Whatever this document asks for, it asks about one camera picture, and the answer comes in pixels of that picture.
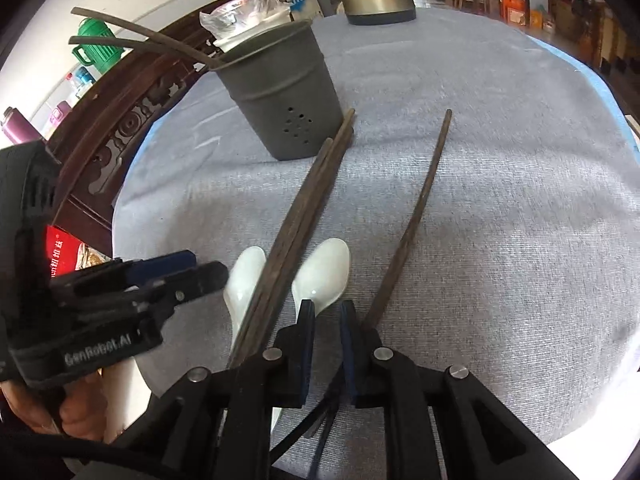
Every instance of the black cable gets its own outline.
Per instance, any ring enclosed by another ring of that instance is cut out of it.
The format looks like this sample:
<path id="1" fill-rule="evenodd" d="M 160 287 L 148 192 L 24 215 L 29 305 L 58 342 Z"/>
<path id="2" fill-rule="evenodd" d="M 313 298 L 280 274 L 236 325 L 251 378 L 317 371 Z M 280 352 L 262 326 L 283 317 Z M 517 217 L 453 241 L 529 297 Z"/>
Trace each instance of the black cable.
<path id="1" fill-rule="evenodd" d="M 311 467 L 309 468 L 309 473 L 306 476 L 306 480 L 316 480 L 318 478 L 318 469 L 320 467 L 320 461 L 322 460 L 322 453 L 324 453 L 326 441 L 329 439 L 331 428 L 334 426 L 335 416 L 337 415 L 339 409 L 340 399 L 334 399 L 334 402 L 329 406 L 329 409 L 326 412 L 326 416 L 324 418 L 324 428 L 322 428 L 320 440 L 318 441 L 318 445 L 316 446 L 316 452 L 314 453 L 314 458 L 311 461 Z"/>
<path id="2" fill-rule="evenodd" d="M 344 369 L 342 368 L 342 364 L 340 364 L 340 367 L 335 373 L 334 378 L 331 379 L 329 387 L 324 393 L 322 400 L 318 402 L 315 408 L 312 409 L 285 438 L 271 449 L 269 453 L 269 460 L 272 464 L 283 456 L 291 446 L 293 446 L 316 423 L 316 421 L 324 415 L 326 410 L 336 401 L 336 399 L 340 399 L 343 384 Z"/>
<path id="3" fill-rule="evenodd" d="M 2 446 L 47 456 L 79 458 L 118 465 L 155 476 L 159 480 L 188 480 L 185 474 L 141 453 L 80 438 L 31 433 L 0 434 Z"/>
<path id="4" fill-rule="evenodd" d="M 291 446 L 293 446 L 307 432 L 307 430 L 313 426 L 315 421 L 324 415 L 324 412 L 329 407 L 330 402 L 331 399 L 324 397 L 285 438 L 271 449 L 269 452 L 269 462 L 271 464 L 274 464 L 281 456 L 283 456 L 289 448 L 291 448 Z"/>
<path id="5" fill-rule="evenodd" d="M 2 478 L 5 480 L 46 480 L 42 471 L 38 471 L 38 463 L 30 456 L 12 449 L 11 447 L 0 446 L 0 465 L 2 467 Z"/>

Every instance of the green handle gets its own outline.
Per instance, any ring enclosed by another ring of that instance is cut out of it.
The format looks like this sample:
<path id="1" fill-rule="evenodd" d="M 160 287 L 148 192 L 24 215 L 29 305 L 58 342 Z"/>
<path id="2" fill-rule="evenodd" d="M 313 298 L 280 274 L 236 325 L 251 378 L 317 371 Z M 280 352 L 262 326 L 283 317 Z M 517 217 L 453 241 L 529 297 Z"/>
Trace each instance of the green handle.
<path id="1" fill-rule="evenodd" d="M 80 54 L 80 49 L 82 48 L 82 45 L 78 45 L 76 46 L 71 52 L 73 53 L 74 56 L 76 56 L 76 59 L 82 63 L 84 66 L 91 66 L 92 64 L 94 64 L 93 61 L 91 61 L 89 59 L 89 61 L 87 61 L 84 56 L 82 56 L 82 54 Z"/>

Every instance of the human hand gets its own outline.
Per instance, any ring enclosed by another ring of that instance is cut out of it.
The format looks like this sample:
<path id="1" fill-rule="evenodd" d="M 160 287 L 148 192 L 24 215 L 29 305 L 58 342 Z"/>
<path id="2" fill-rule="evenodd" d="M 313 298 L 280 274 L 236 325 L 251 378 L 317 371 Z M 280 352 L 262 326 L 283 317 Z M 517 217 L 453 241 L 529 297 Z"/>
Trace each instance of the human hand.
<path id="1" fill-rule="evenodd" d="M 16 381 L 0 383 L 12 412 L 36 433 L 56 434 L 53 420 L 29 389 Z M 60 406 L 62 429 L 69 436 L 102 440 L 107 425 L 107 399 L 98 372 L 65 386 L 66 398 Z"/>

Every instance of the gray utensil holder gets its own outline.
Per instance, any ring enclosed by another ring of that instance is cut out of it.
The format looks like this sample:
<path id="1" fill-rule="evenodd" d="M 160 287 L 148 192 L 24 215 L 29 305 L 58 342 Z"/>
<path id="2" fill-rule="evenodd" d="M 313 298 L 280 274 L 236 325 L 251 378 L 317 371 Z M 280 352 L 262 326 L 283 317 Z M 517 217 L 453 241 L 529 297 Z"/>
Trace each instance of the gray utensil holder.
<path id="1" fill-rule="evenodd" d="M 221 57 L 222 83 L 278 160 L 318 154 L 342 124 L 342 109 L 311 20 L 286 23 Z"/>

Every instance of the spoon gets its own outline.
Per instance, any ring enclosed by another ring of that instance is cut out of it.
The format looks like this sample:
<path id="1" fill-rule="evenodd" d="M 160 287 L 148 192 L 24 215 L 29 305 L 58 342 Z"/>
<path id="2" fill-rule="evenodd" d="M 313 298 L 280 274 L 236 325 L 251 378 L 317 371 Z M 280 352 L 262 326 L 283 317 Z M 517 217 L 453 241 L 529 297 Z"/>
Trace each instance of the spoon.
<path id="1" fill-rule="evenodd" d="M 344 240 L 322 242 L 300 266 L 291 283 L 296 320 L 302 300 L 311 300 L 316 316 L 340 298 L 349 281 L 351 255 Z"/>
<path id="2" fill-rule="evenodd" d="M 222 296 L 231 316 L 231 348 L 234 346 L 244 314 L 249 308 L 251 296 L 254 294 L 255 285 L 258 283 L 266 261 L 267 257 L 260 247 L 247 247 L 238 256 L 229 272 L 229 279 Z"/>

